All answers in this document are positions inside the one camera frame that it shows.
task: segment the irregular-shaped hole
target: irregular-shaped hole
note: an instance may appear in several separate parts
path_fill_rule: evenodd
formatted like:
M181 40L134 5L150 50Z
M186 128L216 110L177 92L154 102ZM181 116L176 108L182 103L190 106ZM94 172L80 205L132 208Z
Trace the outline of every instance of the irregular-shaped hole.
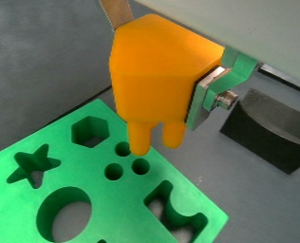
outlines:
M118 180L124 175L124 168L118 163L112 163L105 169L105 176L110 180Z
M150 164L146 159L136 159L133 163L133 170L136 174L145 175L150 170Z
M33 153L19 152L14 155L18 164L17 170L7 178L9 183L27 179L33 188L39 188L43 182L43 173L57 168L62 162L48 157L49 144L43 144Z
M110 137L109 123L106 120L86 117L73 124L72 139L73 142L88 147L96 147L105 139Z
M80 226L80 228L77 228L74 230L73 233L66 232L66 234L56 234L54 233L54 224L56 227L60 224L60 218L58 218L58 214L62 218L65 218L66 213L64 213L64 210L69 210L73 207L70 204L76 205L78 203L78 205L81 205L80 207L84 208L85 213L82 215L81 218L74 218L70 217L72 221L68 221L66 226L65 227L70 227L70 230L73 230L72 228L72 224L73 220L81 220L81 222L77 222L80 224L82 224ZM78 234L84 231L88 222L89 222L89 218L90 218L90 198L88 196L88 194L85 193L85 191L80 188L76 187L64 187L62 189L60 189L58 191L56 191L42 202L39 209L38 209L38 217L37 217L37 225L38 225L38 231L42 235L42 237L52 241L52 242L65 242L70 239L73 239L74 237L78 236Z
M180 215L170 203L172 183L166 180L145 199L149 210L177 238L180 243L193 242L208 225L208 218L200 213Z
M132 154L130 150L130 144L126 141L122 141L116 147L114 147L114 152L121 156L121 157L128 157Z

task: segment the oval hole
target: oval hole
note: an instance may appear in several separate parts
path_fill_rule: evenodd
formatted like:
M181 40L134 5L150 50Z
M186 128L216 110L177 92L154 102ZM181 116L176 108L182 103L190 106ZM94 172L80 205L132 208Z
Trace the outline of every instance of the oval hole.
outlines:
M53 236L56 242L65 242L78 236L88 226L92 205L77 201L66 205L54 219Z
M77 187L64 187L43 200L37 217L38 231L52 242L65 242L84 231L92 215L90 198Z

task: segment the hexagonal hole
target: hexagonal hole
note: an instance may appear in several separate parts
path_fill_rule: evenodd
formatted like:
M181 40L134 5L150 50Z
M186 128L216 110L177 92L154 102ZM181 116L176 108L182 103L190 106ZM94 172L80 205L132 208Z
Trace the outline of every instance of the hexagonal hole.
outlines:
M104 119L86 117L73 124L73 142L88 148L96 147L109 136L109 123Z

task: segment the metal bracket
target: metal bracket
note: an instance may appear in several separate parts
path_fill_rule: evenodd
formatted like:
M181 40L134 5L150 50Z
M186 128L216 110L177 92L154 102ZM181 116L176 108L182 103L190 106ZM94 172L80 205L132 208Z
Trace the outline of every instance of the metal bracket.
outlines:
M196 86L186 121L190 130L198 127L219 106L225 109L233 107L237 94L229 89L249 79L259 61L227 47L223 64L228 68L220 66Z
M113 30L134 20L128 0L100 0L100 3L113 25Z

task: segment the small round hole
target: small round hole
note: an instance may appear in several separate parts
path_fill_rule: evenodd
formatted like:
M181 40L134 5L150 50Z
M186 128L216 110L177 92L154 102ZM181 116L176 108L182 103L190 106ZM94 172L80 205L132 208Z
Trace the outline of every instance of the small round hole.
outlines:
M136 159L133 163L133 170L136 174L145 175L150 170L150 164L146 159Z
M132 154L130 151L130 144L126 141L122 141L116 147L114 147L114 152L121 156L121 157L128 157Z
M105 170L105 176L110 180L118 180L124 175L124 168L118 163L112 163L108 165Z

